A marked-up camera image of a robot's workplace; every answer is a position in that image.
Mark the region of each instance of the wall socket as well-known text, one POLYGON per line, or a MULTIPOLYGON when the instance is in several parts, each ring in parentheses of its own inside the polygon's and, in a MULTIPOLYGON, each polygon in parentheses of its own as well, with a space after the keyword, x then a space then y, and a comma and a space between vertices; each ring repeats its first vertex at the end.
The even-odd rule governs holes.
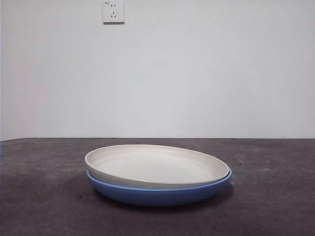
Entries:
POLYGON ((103 23, 123 24, 125 22, 125 3, 120 0, 111 0, 103 3, 103 23))

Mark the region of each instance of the stacked plates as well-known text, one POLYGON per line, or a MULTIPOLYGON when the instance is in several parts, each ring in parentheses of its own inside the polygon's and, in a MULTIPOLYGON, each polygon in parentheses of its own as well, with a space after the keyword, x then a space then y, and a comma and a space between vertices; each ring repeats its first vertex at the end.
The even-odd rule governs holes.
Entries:
POLYGON ((204 200, 232 175, 221 160, 193 150, 156 145, 102 147, 85 156, 94 188, 124 203, 175 206, 204 200))

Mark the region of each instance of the dark gray tabletop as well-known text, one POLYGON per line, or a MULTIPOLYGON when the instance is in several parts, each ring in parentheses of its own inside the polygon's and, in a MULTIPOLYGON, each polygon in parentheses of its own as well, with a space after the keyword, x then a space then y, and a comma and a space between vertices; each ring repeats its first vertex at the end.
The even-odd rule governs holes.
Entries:
POLYGON ((1 142, 2 236, 314 236, 315 140, 40 138, 1 142), (108 199, 87 152, 156 144, 218 157, 233 170, 216 196, 140 207, 108 199))

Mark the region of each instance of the blue plate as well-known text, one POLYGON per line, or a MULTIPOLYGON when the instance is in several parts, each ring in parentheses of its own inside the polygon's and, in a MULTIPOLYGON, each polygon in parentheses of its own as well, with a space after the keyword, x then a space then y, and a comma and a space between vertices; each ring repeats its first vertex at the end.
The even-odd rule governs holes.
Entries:
POLYGON ((108 198, 140 206, 166 207, 194 203, 209 198, 219 192, 232 176, 202 186, 171 189, 130 188, 97 180, 87 171, 94 188, 108 198))

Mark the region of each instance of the blue plate rim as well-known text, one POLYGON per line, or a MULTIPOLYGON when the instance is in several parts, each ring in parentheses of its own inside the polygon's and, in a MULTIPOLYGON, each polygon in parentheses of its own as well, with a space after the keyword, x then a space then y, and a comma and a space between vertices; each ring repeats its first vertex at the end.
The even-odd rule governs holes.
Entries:
POLYGON ((182 191, 182 190, 192 190, 192 189, 206 188, 206 187, 209 187, 209 186, 214 186, 214 185, 220 184, 220 183, 222 183, 222 182, 228 180, 228 179, 232 176, 232 169, 229 168, 228 175, 227 175, 226 177, 224 177, 223 179, 217 181, 217 182, 208 183, 208 184, 205 184, 205 185, 194 186, 194 187, 186 187, 186 188, 133 188, 133 187, 125 187, 125 186, 114 185, 114 184, 102 182, 102 181, 100 181, 100 180, 94 178, 94 177, 89 173, 89 171, 87 171, 87 175, 88 175, 89 179, 91 179, 92 181, 95 181, 95 182, 97 182, 97 183, 99 183, 99 184, 106 185, 106 186, 109 186, 109 187, 120 188, 120 189, 125 189, 125 190, 133 190, 133 191, 148 191, 148 192, 157 191, 157 192, 159 192, 159 191, 182 191))

